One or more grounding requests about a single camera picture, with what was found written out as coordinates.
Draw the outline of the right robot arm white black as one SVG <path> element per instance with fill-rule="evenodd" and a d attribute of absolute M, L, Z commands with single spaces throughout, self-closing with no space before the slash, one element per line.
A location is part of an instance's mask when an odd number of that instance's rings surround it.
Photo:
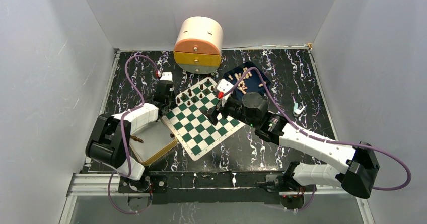
<path fill-rule="evenodd" d="M 379 163 L 372 146 L 360 142 L 356 146 L 339 146 L 329 139 L 305 129 L 295 129 L 285 117 L 270 112 L 267 99 L 250 92 L 237 100 L 234 96 L 220 99 L 202 113 L 213 125 L 228 116 L 255 128 L 255 134 L 266 142 L 292 148 L 321 160 L 321 165 L 292 162 L 282 182 L 290 191 L 302 186 L 327 185 L 341 187 L 347 193 L 368 199 L 379 171 Z"/>

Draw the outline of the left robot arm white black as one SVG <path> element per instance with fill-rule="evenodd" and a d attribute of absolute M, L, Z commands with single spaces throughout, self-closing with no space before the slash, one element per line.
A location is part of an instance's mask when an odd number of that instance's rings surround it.
<path fill-rule="evenodd" d="M 151 182 L 149 176 L 143 174 L 144 166 L 130 156 L 130 137 L 175 106 L 173 81 L 159 80 L 147 103 L 119 114 L 98 116 L 85 149 L 86 156 L 131 179 L 131 186 L 136 191 L 148 190 Z"/>

